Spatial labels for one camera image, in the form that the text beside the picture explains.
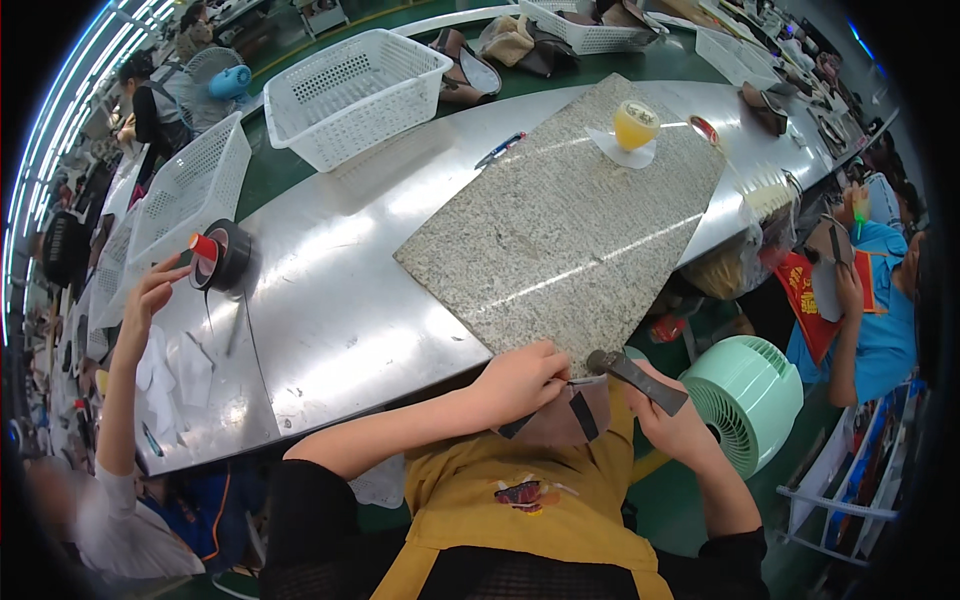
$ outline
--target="granite slab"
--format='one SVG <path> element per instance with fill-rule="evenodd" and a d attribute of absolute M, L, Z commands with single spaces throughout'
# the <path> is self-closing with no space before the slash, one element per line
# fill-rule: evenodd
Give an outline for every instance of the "granite slab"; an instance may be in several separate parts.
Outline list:
<path fill-rule="evenodd" d="M 586 127 L 624 100 L 664 125 L 646 168 L 618 166 Z M 441 207 L 394 258 L 492 352 L 541 338 L 587 374 L 633 333 L 707 210 L 725 160 L 668 107 L 613 74 L 540 124 Z"/>

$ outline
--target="plastic bag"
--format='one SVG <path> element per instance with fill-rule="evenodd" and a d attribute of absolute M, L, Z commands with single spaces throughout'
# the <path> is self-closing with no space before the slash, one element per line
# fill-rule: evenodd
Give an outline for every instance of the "plastic bag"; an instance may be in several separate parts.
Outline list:
<path fill-rule="evenodd" d="M 681 275 L 708 296 L 733 300 L 767 280 L 797 244 L 799 193 L 794 201 L 762 218 L 740 206 L 744 229 L 717 248 L 681 268 Z"/>

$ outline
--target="paper sheet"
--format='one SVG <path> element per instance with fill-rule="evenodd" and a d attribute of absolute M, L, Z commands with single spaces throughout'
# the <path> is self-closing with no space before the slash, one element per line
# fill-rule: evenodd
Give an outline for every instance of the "paper sheet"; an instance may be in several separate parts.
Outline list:
<path fill-rule="evenodd" d="M 186 332 L 180 334 L 180 394 L 183 403 L 206 408 L 213 381 L 213 363 Z"/>
<path fill-rule="evenodd" d="M 157 325 L 152 325 L 147 347 L 136 365 L 136 386 L 146 392 L 147 406 L 156 414 L 153 434 L 157 441 L 177 445 L 177 434 L 186 431 L 186 425 L 170 395 L 177 380 L 167 368 L 166 361 L 166 335 Z"/>
<path fill-rule="evenodd" d="M 656 138 L 632 152 L 627 152 L 616 143 L 616 136 L 612 133 L 599 132 L 589 127 L 584 129 L 603 154 L 621 167 L 642 169 L 654 161 L 654 153 L 657 151 Z"/>

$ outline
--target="person's hand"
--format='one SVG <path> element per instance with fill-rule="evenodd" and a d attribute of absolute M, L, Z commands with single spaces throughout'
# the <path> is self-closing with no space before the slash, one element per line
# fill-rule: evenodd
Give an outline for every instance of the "person's hand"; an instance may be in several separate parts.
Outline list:
<path fill-rule="evenodd" d="M 853 209 L 858 204 L 862 204 L 868 198 L 868 194 L 866 187 L 860 187 L 860 184 L 854 181 L 853 185 L 843 190 L 843 204 L 833 209 L 833 218 L 845 228 L 852 228 L 856 222 Z"/>
<path fill-rule="evenodd" d="M 837 263 L 836 266 L 837 302 L 843 308 L 848 319 L 856 319 L 863 315 L 863 284 L 860 283 L 860 273 L 855 267 Z"/>
<path fill-rule="evenodd" d="M 113 365 L 136 369 L 147 348 L 150 323 L 156 312 L 173 296 L 173 284 L 190 273 L 190 267 L 170 270 L 180 259 L 174 254 L 156 265 L 133 287 L 127 296 L 123 324 L 113 352 Z"/>
<path fill-rule="evenodd" d="M 634 363 L 659 382 L 676 390 L 686 391 L 683 383 L 657 371 L 649 362 L 635 360 Z M 670 417 L 656 402 L 651 401 L 634 386 L 626 383 L 620 385 L 624 390 L 624 401 L 640 421 L 643 435 L 657 450 L 683 463 L 695 473 L 710 468 L 718 455 L 723 456 L 720 445 L 693 406 L 693 400 L 688 399 L 677 414 Z"/>
<path fill-rule="evenodd" d="M 474 431 L 505 425 L 556 399 L 569 378 L 569 357 L 549 340 L 504 352 L 468 387 L 464 415 Z"/>

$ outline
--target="black sleeve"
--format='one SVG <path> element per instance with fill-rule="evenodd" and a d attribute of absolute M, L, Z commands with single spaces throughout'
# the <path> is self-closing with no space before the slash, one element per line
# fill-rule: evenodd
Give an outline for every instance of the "black sleeve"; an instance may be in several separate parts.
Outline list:
<path fill-rule="evenodd" d="M 309 461 L 281 461 L 270 487 L 270 543 L 261 598 L 334 598 L 373 593 L 409 525 L 360 534 L 347 482 Z"/>
<path fill-rule="evenodd" d="M 133 93 L 133 114 L 136 115 L 136 141 L 155 143 L 160 137 L 160 120 L 156 117 L 154 91 L 141 85 Z"/>
<path fill-rule="evenodd" d="M 656 549 L 658 573 L 676 598 L 698 600 L 767 600 L 770 591 L 760 576 L 767 553 L 763 528 L 709 540 L 697 558 Z"/>

